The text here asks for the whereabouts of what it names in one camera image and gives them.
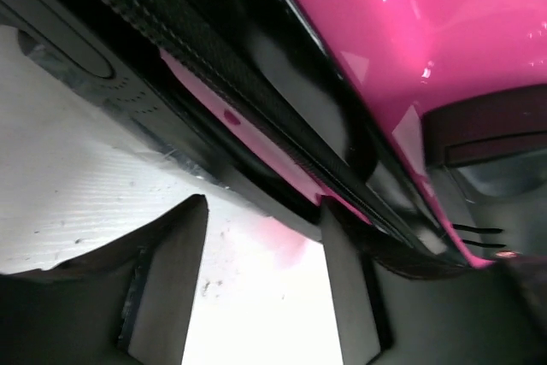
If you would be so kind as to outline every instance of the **black plastic panel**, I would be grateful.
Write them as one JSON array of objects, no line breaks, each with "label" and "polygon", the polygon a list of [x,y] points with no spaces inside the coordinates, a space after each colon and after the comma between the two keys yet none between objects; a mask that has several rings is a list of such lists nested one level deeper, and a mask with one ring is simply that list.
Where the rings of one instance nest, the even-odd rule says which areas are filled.
[{"label": "black plastic panel", "polygon": [[100,78],[114,75],[106,58],[60,19],[44,1],[3,0],[0,14],[26,32],[31,32],[33,37],[47,43],[48,47],[87,73]]},{"label": "black plastic panel", "polygon": [[547,255],[547,87],[451,104],[428,113],[423,126],[429,176],[446,214],[476,228],[459,231],[470,250]]}]

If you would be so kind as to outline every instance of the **white floor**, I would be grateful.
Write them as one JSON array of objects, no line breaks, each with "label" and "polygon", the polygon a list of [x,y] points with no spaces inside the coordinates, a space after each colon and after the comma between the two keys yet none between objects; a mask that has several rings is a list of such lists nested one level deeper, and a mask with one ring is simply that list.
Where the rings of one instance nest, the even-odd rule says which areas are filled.
[{"label": "white floor", "polygon": [[342,363],[323,249],[148,150],[0,26],[0,271],[51,268],[192,193],[209,231],[185,365]]}]

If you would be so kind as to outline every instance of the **concrete floor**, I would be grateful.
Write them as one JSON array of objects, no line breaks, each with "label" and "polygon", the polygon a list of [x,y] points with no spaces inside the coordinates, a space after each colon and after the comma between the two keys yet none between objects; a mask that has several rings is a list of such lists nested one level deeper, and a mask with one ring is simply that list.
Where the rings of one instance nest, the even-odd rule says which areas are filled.
[{"label": "concrete floor", "polygon": [[0,271],[51,268],[193,193],[209,231],[185,365],[342,363],[323,249],[150,151],[0,26]]}]

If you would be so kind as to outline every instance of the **textured surface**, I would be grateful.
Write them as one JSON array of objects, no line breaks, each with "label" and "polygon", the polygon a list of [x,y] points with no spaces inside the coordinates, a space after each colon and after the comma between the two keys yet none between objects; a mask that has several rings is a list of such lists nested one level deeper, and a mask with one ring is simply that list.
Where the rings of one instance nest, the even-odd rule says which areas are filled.
[{"label": "textured surface", "polygon": [[150,151],[22,56],[7,27],[0,144],[0,271],[52,267],[204,193],[183,363],[341,363],[322,247]]}]

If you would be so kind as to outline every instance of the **pink paint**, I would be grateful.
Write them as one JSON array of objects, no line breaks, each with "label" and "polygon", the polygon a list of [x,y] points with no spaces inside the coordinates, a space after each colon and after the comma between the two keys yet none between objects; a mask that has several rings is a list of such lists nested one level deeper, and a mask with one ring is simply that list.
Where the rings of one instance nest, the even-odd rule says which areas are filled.
[{"label": "pink paint", "polygon": [[264,218],[249,236],[262,243],[272,253],[278,269],[293,268],[302,260],[308,240],[293,230],[288,230],[274,218]]},{"label": "pink paint", "polygon": [[[452,238],[415,159],[393,135],[465,98],[547,81],[547,0],[298,0]],[[416,124],[415,134],[421,134]],[[467,248],[458,240],[462,250]],[[475,267],[485,260],[468,256]]]},{"label": "pink paint", "polygon": [[173,71],[177,79],[185,85],[213,115],[221,120],[226,127],[247,147],[259,156],[268,166],[278,173],[285,181],[300,191],[309,201],[319,205],[325,194],[300,166],[298,166],[282,149],[272,143],[264,134],[247,121],[237,110],[218,97],[190,70],[182,66],[165,50],[161,50],[163,61]]}]

